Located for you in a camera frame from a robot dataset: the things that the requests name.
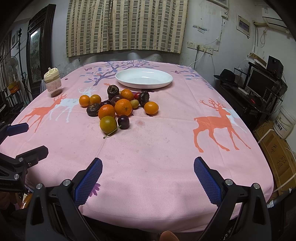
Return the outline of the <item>small orange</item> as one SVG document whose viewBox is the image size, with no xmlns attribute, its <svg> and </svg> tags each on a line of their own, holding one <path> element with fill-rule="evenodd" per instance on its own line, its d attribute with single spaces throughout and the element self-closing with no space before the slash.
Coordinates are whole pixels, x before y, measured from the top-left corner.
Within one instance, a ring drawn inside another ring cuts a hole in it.
<svg viewBox="0 0 296 241">
<path fill-rule="evenodd" d="M 82 95 L 79 98 L 79 104 L 83 108 L 87 108 L 90 104 L 90 97 L 88 95 Z"/>
<path fill-rule="evenodd" d="M 90 104 L 101 104 L 101 97 L 98 94 L 93 94 L 89 99 Z"/>
</svg>

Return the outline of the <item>dark wrinkled fruit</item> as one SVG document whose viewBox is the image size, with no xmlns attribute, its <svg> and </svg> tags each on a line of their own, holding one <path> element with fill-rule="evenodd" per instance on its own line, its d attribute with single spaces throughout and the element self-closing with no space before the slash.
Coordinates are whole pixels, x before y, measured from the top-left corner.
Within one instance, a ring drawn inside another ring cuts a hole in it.
<svg viewBox="0 0 296 241">
<path fill-rule="evenodd" d="M 147 91 L 143 91 L 138 95 L 138 102 L 141 107 L 144 107 L 147 102 L 149 102 L 149 93 Z"/>
<path fill-rule="evenodd" d="M 86 109 L 86 113 L 91 117 L 96 117 L 98 116 L 100 107 L 101 107 L 101 104 L 98 104 L 98 103 L 90 104 Z"/>
<path fill-rule="evenodd" d="M 108 99 L 112 100 L 112 98 L 116 95 L 119 95 L 119 88 L 116 85 L 109 85 L 107 88 Z"/>
</svg>

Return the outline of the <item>green-orange mandarin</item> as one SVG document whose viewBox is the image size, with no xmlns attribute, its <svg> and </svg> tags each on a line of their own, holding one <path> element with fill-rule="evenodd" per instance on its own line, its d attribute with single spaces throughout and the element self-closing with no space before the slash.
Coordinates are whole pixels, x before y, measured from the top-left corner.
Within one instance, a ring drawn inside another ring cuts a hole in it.
<svg viewBox="0 0 296 241">
<path fill-rule="evenodd" d="M 105 116 L 100 120 L 100 128 L 105 134 L 109 134 L 117 129 L 117 121 L 112 116 Z"/>
</svg>

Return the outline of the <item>dark wrinkled fruit top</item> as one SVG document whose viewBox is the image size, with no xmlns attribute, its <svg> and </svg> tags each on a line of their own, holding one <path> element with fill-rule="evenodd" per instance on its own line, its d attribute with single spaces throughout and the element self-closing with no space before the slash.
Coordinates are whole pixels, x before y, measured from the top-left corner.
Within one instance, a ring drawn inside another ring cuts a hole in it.
<svg viewBox="0 0 296 241">
<path fill-rule="evenodd" d="M 119 88 L 116 85 L 109 85 L 107 88 L 108 99 L 112 100 L 112 98 L 116 95 L 119 95 Z"/>
</svg>

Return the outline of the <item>dark cherry with stem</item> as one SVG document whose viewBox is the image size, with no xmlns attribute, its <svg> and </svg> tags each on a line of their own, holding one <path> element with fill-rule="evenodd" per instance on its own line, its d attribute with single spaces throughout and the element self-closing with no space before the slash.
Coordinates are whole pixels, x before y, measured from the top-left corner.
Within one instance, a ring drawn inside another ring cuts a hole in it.
<svg viewBox="0 0 296 241">
<path fill-rule="evenodd" d="M 130 127 L 130 120 L 129 120 L 128 116 L 126 116 L 126 115 L 119 116 L 116 121 L 117 121 L 117 129 L 109 134 L 105 134 L 105 136 L 103 137 L 104 139 L 113 135 L 118 130 L 127 130 Z"/>
</svg>

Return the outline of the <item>large orange mandarin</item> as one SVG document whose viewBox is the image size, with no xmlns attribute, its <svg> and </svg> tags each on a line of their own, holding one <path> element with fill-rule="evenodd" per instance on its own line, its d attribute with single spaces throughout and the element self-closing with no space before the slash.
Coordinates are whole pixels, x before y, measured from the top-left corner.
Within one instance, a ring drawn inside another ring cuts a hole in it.
<svg viewBox="0 0 296 241">
<path fill-rule="evenodd" d="M 130 103 L 130 101 L 124 98 L 116 102 L 114 109 L 118 116 L 130 116 L 133 111 L 132 104 Z"/>
</svg>

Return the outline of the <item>orange mandarin back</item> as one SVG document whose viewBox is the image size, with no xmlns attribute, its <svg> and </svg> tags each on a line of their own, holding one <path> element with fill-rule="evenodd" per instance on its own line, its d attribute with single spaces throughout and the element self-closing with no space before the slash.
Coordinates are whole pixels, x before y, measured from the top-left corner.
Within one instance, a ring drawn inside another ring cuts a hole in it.
<svg viewBox="0 0 296 241">
<path fill-rule="evenodd" d="M 121 90 L 120 95 L 124 98 L 127 99 L 129 101 L 134 100 L 134 94 L 132 93 L 131 90 L 129 89 L 123 89 Z"/>
</svg>

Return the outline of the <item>yellow-green longan fruit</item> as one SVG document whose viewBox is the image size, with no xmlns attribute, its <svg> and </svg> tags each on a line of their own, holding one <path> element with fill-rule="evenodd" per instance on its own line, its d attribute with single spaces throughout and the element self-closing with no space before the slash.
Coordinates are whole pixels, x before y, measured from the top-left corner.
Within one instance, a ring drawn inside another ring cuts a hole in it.
<svg viewBox="0 0 296 241">
<path fill-rule="evenodd" d="M 133 99 L 130 101 L 132 105 L 132 109 L 137 109 L 139 107 L 139 101 L 137 99 Z"/>
</svg>

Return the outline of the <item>red cherry tomato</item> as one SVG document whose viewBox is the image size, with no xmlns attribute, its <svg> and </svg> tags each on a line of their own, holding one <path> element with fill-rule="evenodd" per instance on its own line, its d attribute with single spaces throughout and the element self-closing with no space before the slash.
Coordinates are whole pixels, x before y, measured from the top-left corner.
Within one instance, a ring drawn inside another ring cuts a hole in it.
<svg viewBox="0 0 296 241">
<path fill-rule="evenodd" d="M 136 92 L 136 93 L 134 94 L 134 99 L 138 100 L 138 99 L 139 99 L 139 95 L 140 95 L 140 92 Z"/>
</svg>

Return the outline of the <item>large dark purple tomato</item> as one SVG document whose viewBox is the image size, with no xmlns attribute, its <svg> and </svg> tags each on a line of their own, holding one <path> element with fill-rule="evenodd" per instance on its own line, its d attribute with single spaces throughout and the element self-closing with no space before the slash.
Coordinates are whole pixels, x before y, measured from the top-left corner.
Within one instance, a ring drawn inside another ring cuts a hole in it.
<svg viewBox="0 0 296 241">
<path fill-rule="evenodd" d="M 112 99 L 111 99 L 111 101 L 110 101 L 110 102 L 111 102 L 111 105 L 112 105 L 113 107 L 115 107 L 117 101 L 120 100 L 120 99 L 122 99 L 122 96 L 121 96 L 120 94 L 115 95 L 114 97 L 112 97 Z"/>
</svg>

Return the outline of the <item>plastic jar with cream lid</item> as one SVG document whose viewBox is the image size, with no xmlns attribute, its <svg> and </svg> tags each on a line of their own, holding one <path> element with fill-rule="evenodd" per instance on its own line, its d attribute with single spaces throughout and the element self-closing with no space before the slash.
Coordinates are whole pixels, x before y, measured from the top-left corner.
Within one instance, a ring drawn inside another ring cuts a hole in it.
<svg viewBox="0 0 296 241">
<path fill-rule="evenodd" d="M 50 97 L 58 96 L 62 92 L 60 72 L 56 67 L 48 68 L 44 74 L 44 82 Z"/>
</svg>

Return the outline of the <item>standing fan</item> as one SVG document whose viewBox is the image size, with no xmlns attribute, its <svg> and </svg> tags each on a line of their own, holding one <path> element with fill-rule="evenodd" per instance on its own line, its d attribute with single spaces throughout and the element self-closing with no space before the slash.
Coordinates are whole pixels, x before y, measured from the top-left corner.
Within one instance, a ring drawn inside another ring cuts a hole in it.
<svg viewBox="0 0 296 241">
<path fill-rule="evenodd" d="M 18 82 L 18 61 L 15 57 L 11 57 L 8 61 L 8 74 L 15 82 Z"/>
</svg>

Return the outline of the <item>cardboard box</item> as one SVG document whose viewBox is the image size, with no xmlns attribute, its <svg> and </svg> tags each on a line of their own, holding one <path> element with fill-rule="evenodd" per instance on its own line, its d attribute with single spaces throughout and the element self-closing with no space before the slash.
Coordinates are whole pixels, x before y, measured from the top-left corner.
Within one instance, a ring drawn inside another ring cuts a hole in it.
<svg viewBox="0 0 296 241">
<path fill-rule="evenodd" d="M 273 122 L 263 123 L 253 134 L 272 171 L 273 192 L 281 195 L 295 188 L 295 155 L 287 141 L 275 132 Z"/>
</svg>

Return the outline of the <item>dark framed picture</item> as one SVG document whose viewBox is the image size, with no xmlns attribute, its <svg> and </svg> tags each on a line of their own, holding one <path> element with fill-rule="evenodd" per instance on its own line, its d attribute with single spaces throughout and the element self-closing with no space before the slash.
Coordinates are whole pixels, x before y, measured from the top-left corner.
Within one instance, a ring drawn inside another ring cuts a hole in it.
<svg viewBox="0 0 296 241">
<path fill-rule="evenodd" d="M 42 79 L 52 66 L 51 39 L 56 6 L 49 4 L 29 20 L 26 44 L 27 72 L 31 95 L 40 93 Z"/>
</svg>

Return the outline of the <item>checkered beige curtain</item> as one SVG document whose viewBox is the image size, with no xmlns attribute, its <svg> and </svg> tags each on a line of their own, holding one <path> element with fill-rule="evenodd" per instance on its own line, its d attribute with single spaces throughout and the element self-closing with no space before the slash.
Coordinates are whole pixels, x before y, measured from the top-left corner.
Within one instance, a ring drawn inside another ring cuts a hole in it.
<svg viewBox="0 0 296 241">
<path fill-rule="evenodd" d="M 107 51 L 180 54 L 188 1 L 70 1 L 67 57 Z"/>
</svg>

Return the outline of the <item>pink deer-print tablecloth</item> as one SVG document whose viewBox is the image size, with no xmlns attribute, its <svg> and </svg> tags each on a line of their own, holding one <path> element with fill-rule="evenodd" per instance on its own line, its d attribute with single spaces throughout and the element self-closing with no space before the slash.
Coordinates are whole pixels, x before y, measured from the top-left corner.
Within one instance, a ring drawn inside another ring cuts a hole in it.
<svg viewBox="0 0 296 241">
<path fill-rule="evenodd" d="M 106 100 L 115 75 L 125 69 L 152 68 L 169 73 L 172 83 L 151 92 L 155 116 L 132 112 L 127 130 L 105 137 L 98 117 L 90 117 L 79 97 Z M 91 196 L 80 206 L 84 216 L 152 232 L 197 232 L 216 211 L 194 172 L 194 160 L 236 184 L 258 183 L 269 199 L 273 175 L 252 133 L 226 100 L 187 66 L 134 60 L 97 62 L 62 79 L 63 92 L 45 91 L 15 119 L 29 130 L 8 137 L 1 152 L 15 157 L 39 146 L 46 159 L 29 168 L 26 185 L 59 185 L 100 158 L 103 171 Z"/>
</svg>

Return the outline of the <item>white oval plate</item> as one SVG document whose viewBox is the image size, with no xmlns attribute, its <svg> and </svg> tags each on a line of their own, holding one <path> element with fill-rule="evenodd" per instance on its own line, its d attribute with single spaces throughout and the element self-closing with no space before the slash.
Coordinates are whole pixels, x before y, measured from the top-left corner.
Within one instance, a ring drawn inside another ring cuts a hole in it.
<svg viewBox="0 0 296 241">
<path fill-rule="evenodd" d="M 120 84 L 135 89 L 163 88 L 173 81 L 169 73 L 148 68 L 125 69 L 116 73 L 115 78 Z"/>
</svg>

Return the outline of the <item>computer monitor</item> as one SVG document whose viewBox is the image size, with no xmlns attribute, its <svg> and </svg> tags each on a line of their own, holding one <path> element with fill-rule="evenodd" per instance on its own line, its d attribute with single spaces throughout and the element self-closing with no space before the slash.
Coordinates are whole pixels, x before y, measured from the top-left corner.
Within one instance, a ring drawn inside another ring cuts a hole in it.
<svg viewBox="0 0 296 241">
<path fill-rule="evenodd" d="M 246 87 L 251 90 L 253 94 L 266 101 L 272 94 L 277 95 L 280 90 L 279 83 L 254 67 L 250 70 L 250 77 L 248 78 Z"/>
</svg>

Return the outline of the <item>black hat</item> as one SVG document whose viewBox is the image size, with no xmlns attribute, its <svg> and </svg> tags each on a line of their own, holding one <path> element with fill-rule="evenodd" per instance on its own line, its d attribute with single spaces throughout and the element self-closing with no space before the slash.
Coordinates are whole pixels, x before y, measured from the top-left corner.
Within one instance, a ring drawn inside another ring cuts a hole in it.
<svg viewBox="0 0 296 241">
<path fill-rule="evenodd" d="M 214 77 L 220 81 L 234 83 L 235 82 L 235 74 L 228 69 L 223 69 L 219 75 L 214 75 Z"/>
</svg>

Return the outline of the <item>wall power strip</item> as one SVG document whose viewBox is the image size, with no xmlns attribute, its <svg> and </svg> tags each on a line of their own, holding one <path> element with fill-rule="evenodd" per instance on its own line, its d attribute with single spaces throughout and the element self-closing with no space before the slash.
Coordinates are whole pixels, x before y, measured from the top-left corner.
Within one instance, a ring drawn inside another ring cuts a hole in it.
<svg viewBox="0 0 296 241">
<path fill-rule="evenodd" d="M 208 46 L 208 45 L 201 45 L 197 44 L 194 41 L 188 41 L 187 42 L 187 48 L 189 49 L 195 49 L 201 52 L 205 52 L 207 54 L 213 55 L 214 53 L 214 48 Z"/>
</svg>

